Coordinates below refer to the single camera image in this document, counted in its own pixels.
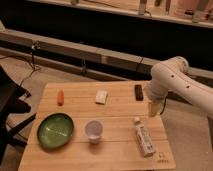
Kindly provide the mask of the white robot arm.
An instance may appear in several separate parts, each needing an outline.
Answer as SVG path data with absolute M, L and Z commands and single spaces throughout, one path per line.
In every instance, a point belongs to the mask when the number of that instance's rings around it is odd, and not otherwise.
M 146 94 L 152 102 L 159 102 L 173 91 L 213 119 L 213 88 L 187 76 L 188 68 L 188 61 L 180 56 L 156 63 L 151 68 Z

